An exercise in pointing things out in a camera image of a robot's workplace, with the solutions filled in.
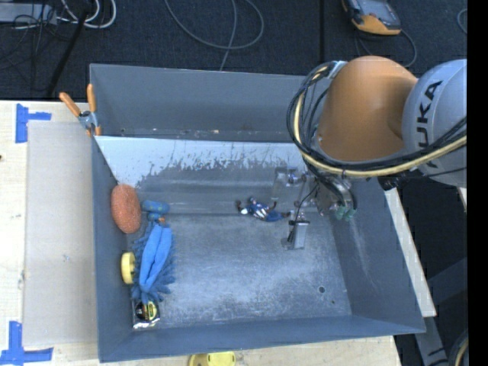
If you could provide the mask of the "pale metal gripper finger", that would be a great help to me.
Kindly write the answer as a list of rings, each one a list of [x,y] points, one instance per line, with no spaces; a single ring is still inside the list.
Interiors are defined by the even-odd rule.
[[[302,212],[297,212],[288,221],[288,234],[281,240],[282,246],[288,250],[304,249],[307,238],[307,229],[310,221]]]
[[[306,172],[297,167],[278,167],[274,173],[272,186],[272,200],[283,200],[292,194],[296,194],[306,181]]]

